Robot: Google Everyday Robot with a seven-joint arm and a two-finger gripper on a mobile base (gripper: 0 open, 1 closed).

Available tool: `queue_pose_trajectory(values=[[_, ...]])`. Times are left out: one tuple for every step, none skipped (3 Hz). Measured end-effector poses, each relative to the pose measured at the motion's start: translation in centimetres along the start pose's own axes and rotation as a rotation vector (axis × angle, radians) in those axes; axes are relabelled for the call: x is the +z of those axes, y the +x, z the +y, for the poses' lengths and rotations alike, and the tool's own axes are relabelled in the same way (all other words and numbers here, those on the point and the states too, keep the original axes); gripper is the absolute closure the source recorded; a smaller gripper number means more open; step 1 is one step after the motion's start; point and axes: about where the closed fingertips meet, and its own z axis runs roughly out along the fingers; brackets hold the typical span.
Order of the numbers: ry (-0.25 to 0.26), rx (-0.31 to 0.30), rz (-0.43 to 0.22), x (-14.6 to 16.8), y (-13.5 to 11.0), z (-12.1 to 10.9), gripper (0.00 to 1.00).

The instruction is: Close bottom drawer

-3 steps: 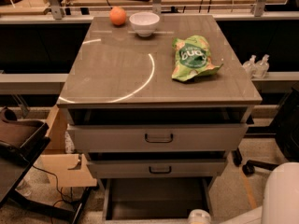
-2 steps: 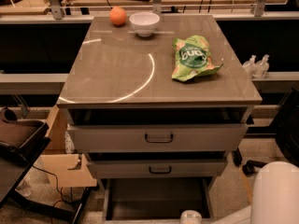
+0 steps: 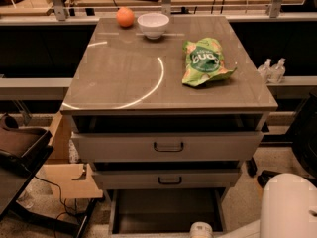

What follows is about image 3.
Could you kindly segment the white foam-padded gripper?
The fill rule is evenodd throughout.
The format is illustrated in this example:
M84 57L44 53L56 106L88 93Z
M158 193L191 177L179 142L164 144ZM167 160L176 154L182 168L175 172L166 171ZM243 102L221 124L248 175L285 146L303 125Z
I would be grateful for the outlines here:
M195 222L189 231L190 238L213 238L212 227L205 222Z

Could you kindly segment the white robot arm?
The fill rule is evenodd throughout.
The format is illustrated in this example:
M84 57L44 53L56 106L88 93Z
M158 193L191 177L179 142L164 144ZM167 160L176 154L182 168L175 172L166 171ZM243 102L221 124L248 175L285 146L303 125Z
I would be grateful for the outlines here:
M298 175L274 176L264 187L259 220L218 237L209 224L195 222L189 238L317 238L317 187Z

